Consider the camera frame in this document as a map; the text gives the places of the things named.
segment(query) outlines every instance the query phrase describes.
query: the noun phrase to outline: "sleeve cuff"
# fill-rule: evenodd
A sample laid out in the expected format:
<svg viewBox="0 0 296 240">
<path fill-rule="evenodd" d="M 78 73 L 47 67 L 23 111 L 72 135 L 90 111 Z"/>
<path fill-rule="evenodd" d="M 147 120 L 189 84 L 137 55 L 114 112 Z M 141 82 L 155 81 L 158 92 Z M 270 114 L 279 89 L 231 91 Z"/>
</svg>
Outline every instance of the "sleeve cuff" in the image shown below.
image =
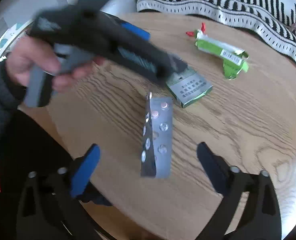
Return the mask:
<svg viewBox="0 0 296 240">
<path fill-rule="evenodd" d="M 5 60 L 0 62 L 0 103 L 7 109 L 16 109 L 26 94 L 26 88 L 14 84 L 6 71 Z"/>
</svg>

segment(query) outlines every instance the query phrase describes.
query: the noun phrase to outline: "pill blister pack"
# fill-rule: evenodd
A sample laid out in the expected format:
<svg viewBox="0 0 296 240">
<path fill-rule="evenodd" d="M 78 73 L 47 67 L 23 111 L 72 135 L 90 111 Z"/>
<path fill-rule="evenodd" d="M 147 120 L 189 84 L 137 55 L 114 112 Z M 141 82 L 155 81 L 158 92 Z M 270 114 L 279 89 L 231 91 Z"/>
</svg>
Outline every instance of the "pill blister pack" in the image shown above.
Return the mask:
<svg viewBox="0 0 296 240">
<path fill-rule="evenodd" d="M 141 152 L 141 176 L 167 178 L 172 153 L 173 100 L 147 94 Z"/>
</svg>

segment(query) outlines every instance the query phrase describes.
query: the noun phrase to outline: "person's arm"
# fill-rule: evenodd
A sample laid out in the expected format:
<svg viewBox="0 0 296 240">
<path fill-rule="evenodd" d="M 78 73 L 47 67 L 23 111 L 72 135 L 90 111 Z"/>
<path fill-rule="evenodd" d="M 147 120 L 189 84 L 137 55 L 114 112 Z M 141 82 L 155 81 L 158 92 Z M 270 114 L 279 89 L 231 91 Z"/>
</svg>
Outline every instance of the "person's arm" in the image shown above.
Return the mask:
<svg viewBox="0 0 296 240">
<path fill-rule="evenodd" d="M 89 75 L 93 63 L 100 65 L 102 62 L 103 59 L 97 57 L 72 73 L 54 77 L 52 88 L 59 92 L 65 91 L 77 80 Z M 0 62 L 0 138 L 13 111 L 24 98 L 32 65 L 37 65 L 48 73 L 57 73 L 60 70 L 60 62 L 52 47 L 42 40 L 28 36 L 20 39 L 8 58 Z"/>
</svg>

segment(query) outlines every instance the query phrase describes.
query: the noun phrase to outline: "black pants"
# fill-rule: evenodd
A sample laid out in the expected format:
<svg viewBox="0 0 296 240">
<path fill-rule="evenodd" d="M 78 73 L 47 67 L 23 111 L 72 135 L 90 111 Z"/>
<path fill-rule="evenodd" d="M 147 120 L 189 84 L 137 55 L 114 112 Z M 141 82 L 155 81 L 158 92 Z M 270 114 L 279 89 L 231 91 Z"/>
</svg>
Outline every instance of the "black pants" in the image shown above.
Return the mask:
<svg viewBox="0 0 296 240">
<path fill-rule="evenodd" d="M 0 141 L 0 239 L 15 239 L 18 203 L 28 173 L 49 174 L 71 161 L 33 119 L 15 112 Z"/>
</svg>

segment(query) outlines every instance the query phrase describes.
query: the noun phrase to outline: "red object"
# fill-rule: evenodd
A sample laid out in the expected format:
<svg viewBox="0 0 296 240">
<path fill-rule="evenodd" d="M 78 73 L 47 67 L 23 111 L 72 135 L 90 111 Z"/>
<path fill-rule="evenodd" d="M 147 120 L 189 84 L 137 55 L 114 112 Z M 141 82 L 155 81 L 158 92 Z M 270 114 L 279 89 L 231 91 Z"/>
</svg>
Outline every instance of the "red object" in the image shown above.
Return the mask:
<svg viewBox="0 0 296 240">
<path fill-rule="evenodd" d="M 195 32 L 186 32 L 186 34 L 187 34 L 189 37 L 194 37 L 194 36 L 195 36 Z"/>
<path fill-rule="evenodd" d="M 205 33 L 205 31 L 206 31 L 206 25 L 205 25 L 205 23 L 201 23 L 201 31 L 203 33 Z"/>
</svg>

